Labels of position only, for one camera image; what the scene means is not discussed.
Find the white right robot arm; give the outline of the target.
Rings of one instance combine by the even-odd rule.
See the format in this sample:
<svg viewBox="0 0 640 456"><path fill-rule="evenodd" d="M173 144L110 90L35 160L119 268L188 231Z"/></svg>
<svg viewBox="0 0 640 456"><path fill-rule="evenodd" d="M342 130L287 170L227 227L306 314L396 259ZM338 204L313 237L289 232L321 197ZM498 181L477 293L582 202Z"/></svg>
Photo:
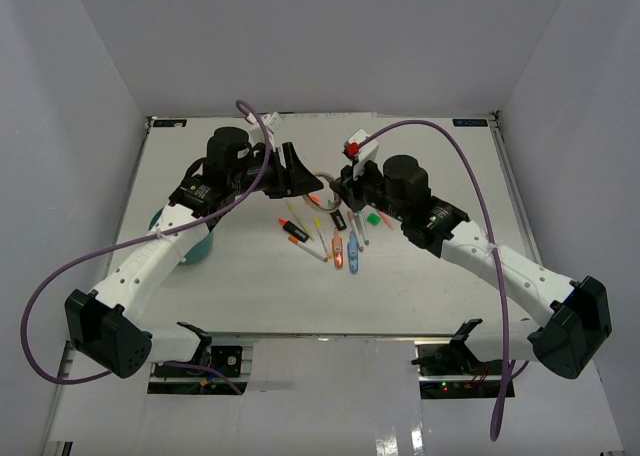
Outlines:
<svg viewBox="0 0 640 456"><path fill-rule="evenodd" d="M577 281L496 246L467 213L432 194L428 174L415 158L397 155L382 166L368 161L359 175L346 166L330 187L350 209L380 210L400 222L416 247L505 290L537 324L526 344L533 359L552 373L577 378L610 336L601 281L592 276Z"/></svg>

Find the pink and white pen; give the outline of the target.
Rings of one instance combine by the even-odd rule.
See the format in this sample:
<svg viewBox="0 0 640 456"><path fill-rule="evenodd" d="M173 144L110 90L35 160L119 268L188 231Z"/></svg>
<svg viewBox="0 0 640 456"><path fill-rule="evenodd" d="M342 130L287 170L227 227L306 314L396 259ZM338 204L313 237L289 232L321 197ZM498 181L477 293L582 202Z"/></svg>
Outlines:
<svg viewBox="0 0 640 456"><path fill-rule="evenodd" d="M358 248L359 252L364 252L364 242L362 240L360 231L358 229L354 212L351 211L351 210L347 211L347 217L348 217L348 221L349 221L351 230L355 235L357 248Z"/></svg>

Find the white marker yellow cap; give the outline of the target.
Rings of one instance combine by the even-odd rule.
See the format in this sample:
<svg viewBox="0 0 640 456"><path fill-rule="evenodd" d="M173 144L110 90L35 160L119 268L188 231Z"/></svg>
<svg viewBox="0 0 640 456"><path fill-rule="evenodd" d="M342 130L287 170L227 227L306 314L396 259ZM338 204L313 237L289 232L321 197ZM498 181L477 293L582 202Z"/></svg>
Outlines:
<svg viewBox="0 0 640 456"><path fill-rule="evenodd" d="M321 225L321 222L320 222L318 217L314 218L314 226L315 226L316 232L318 234L318 237L320 239L320 242L321 242L321 245L323 247L323 250L324 250L324 252L326 254L326 259L329 260L332 257L332 251L331 251L330 246L329 246L329 244L328 244L328 242L327 242L327 240L326 240L326 238L325 238L325 236L323 234L322 225Z"/></svg>

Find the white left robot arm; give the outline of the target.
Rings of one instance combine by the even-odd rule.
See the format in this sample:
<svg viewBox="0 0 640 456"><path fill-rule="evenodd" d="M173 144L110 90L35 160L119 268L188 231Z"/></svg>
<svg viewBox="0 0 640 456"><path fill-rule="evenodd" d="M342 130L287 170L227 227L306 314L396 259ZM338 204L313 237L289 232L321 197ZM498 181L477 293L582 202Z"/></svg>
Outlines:
<svg viewBox="0 0 640 456"><path fill-rule="evenodd" d="M120 378L134 375L157 353L199 375L211 363L203 331L180 323L167 333L145 331L140 322L151 297L173 269L212 234L223 208L255 191L271 199L321 190L290 142L273 149L252 144L247 131L221 127L209 138L205 157L186 171L149 232L105 279L84 293L76 290L64 304L76 350Z"/></svg>

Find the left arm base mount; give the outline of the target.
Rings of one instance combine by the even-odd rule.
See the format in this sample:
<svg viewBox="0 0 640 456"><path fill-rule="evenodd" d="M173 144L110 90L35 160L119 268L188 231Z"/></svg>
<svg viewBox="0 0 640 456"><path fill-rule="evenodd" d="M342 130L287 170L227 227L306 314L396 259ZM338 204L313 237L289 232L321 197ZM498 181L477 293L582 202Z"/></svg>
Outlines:
<svg viewBox="0 0 640 456"><path fill-rule="evenodd" d="M247 388L252 369L253 348L214 345L199 366L208 370L154 365L147 385L151 395L239 396Z"/></svg>

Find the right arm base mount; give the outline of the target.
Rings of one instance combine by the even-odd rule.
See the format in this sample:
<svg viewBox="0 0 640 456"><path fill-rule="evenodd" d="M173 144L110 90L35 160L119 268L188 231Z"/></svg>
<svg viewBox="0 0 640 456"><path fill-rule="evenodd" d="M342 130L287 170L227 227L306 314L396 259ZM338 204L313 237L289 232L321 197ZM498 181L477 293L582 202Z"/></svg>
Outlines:
<svg viewBox="0 0 640 456"><path fill-rule="evenodd" d="M418 372L422 400L495 399L499 395L502 361L482 360L473 355L466 343L480 318L464 322L444 342L416 344L411 364Z"/></svg>

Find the clear tape roll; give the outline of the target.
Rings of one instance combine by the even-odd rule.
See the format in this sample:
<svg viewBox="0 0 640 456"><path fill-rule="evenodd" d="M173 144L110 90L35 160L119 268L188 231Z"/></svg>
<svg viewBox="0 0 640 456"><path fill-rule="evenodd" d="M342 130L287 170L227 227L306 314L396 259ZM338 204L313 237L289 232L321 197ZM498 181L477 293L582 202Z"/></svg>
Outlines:
<svg viewBox="0 0 640 456"><path fill-rule="evenodd" d="M320 181L321 187L319 190L312 191L302 196L304 203L310 207L312 210L329 214L331 209L329 208L328 201L333 200L336 203L342 204L342 201L339 199L339 196L334 193L330 188L330 183L335 180L335 177L331 174L323 171L317 171L314 173L314 176ZM309 198L310 195L317 196L319 198L320 204L314 204Z"/></svg>

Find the white marker orange cap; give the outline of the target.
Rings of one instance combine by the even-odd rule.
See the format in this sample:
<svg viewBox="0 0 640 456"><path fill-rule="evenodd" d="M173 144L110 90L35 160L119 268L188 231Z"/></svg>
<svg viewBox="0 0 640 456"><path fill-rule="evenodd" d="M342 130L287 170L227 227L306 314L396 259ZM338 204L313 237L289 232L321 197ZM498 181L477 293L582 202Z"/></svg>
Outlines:
<svg viewBox="0 0 640 456"><path fill-rule="evenodd" d="M312 247L308 246L307 244L305 244L304 242L301 242L300 240L298 240L297 238L295 238L293 235L290 235L288 237L288 240L293 243L295 246L297 246L298 248L300 248L301 250L303 250L304 252L306 252L307 254L311 255L312 257L326 263L328 261L328 257L324 254L321 254L320 252L316 251L315 249L313 249Z"/></svg>

